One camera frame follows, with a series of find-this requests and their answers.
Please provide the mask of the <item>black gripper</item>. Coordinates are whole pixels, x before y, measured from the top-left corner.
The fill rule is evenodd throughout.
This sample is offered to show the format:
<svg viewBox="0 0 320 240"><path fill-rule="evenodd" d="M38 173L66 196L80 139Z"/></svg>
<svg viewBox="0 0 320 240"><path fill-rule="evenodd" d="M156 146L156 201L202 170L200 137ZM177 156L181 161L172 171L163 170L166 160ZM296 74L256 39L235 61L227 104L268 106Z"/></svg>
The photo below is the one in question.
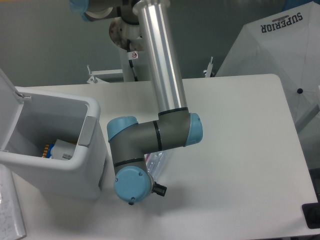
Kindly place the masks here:
<svg viewBox="0 0 320 240"><path fill-rule="evenodd" d="M165 196L167 187L154 181L152 175L149 174L148 177L150 179L150 194L156 193L159 196Z"/></svg>

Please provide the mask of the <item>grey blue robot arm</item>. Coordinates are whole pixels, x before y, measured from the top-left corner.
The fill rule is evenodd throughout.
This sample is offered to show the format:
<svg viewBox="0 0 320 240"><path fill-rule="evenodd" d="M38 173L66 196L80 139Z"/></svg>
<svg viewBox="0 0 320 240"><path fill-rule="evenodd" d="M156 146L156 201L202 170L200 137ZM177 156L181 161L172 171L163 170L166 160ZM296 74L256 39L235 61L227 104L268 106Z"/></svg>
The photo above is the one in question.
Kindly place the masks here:
<svg viewBox="0 0 320 240"><path fill-rule="evenodd" d="M158 119L139 123L134 116L107 124L116 195L133 205L149 194L164 196L166 187L148 173L145 155L199 143L203 126L198 114L189 112L180 68L173 45L168 0L71 0L71 11L88 21L137 17L147 54L151 82L158 104Z"/></svg>

